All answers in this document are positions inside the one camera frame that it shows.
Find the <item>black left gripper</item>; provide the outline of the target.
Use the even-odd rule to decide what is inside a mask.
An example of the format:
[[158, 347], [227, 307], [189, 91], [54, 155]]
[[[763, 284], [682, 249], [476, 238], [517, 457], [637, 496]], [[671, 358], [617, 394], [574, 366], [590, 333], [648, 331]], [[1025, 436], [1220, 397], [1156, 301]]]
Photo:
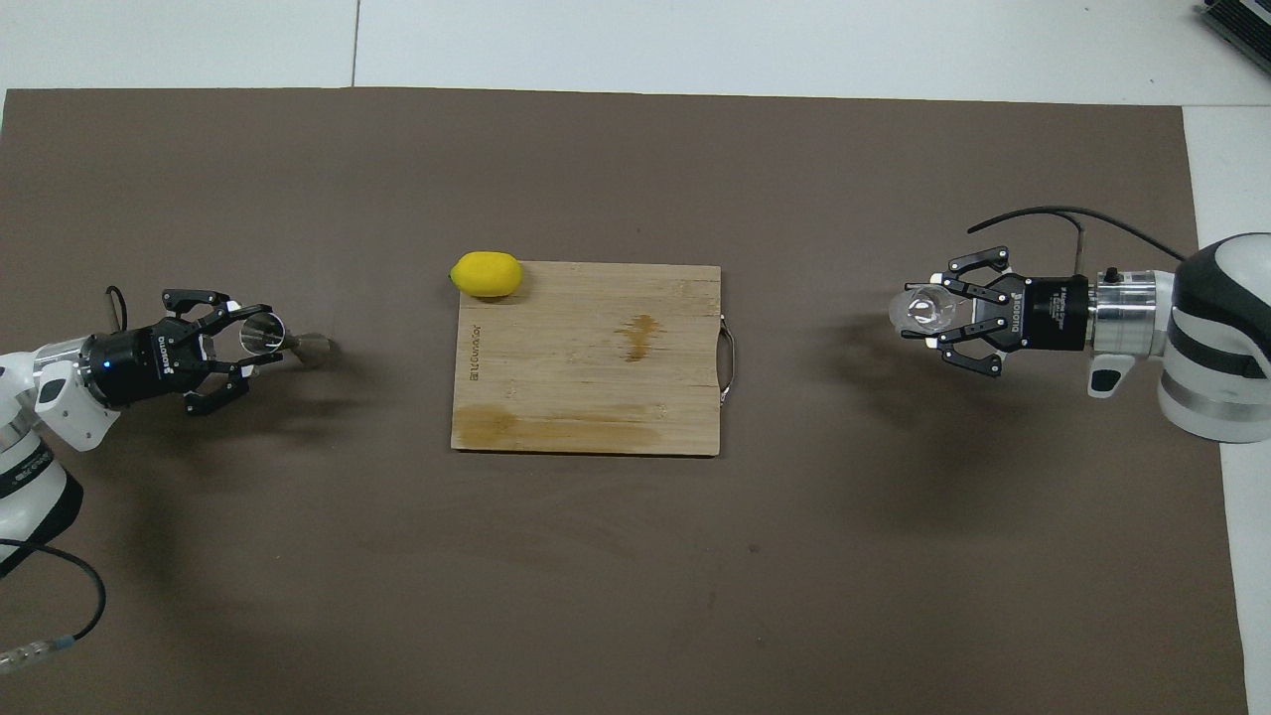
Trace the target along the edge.
[[[92, 398], [104, 406], [130, 406], [161, 395], [182, 395], [189, 417], [208, 417], [249, 392], [255, 367], [278, 362], [280, 353], [226, 362], [214, 359], [214, 335], [257, 314], [273, 312], [272, 305], [240, 305], [214, 290], [161, 291], [169, 321], [151, 326], [99, 334], [83, 353], [83, 381]], [[208, 307], [202, 317], [187, 312]], [[211, 375], [222, 384], [203, 391]]]

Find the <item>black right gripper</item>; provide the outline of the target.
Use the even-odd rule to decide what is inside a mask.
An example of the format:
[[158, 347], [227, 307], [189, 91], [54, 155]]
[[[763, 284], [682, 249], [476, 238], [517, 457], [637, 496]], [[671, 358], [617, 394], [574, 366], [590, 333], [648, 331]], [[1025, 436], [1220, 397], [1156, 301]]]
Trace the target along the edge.
[[986, 378], [999, 378], [1005, 353], [1084, 352], [1092, 304], [1088, 277], [1026, 279], [1009, 268], [1008, 246], [949, 258], [927, 284], [958, 302], [979, 304], [980, 321], [939, 331], [902, 329], [899, 337], [925, 343], [944, 363]]

